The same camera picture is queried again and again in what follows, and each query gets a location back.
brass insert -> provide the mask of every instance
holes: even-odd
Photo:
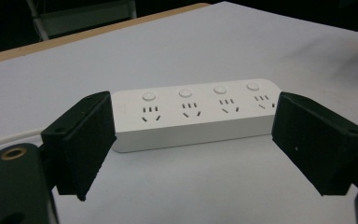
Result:
[[[14,147],[2,154],[1,159],[3,161],[11,161],[15,160],[22,155],[24,155],[27,152],[27,149],[25,147]]]

table surface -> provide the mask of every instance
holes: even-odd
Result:
[[[220,3],[0,62],[0,137],[46,127],[98,91],[249,78],[358,124],[358,33]],[[264,135],[110,151],[84,203],[54,195],[66,224],[341,224],[355,223],[356,192],[321,197]]]

power strip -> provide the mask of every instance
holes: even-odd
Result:
[[[113,150],[132,152],[270,134],[280,92],[265,79],[115,92]]]

